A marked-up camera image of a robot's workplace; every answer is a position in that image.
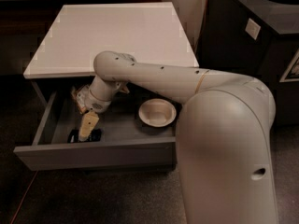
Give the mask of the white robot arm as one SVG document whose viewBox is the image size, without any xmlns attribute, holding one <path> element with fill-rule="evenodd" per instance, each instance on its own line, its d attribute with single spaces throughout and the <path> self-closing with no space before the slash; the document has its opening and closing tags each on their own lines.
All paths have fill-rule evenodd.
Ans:
<svg viewBox="0 0 299 224">
<path fill-rule="evenodd" d="M 93 69 L 84 105 L 96 113 L 128 83 L 182 105 L 176 152 L 188 224 L 278 224 L 270 152 L 276 105 L 262 81 L 113 51 L 99 53 Z"/>
</svg>

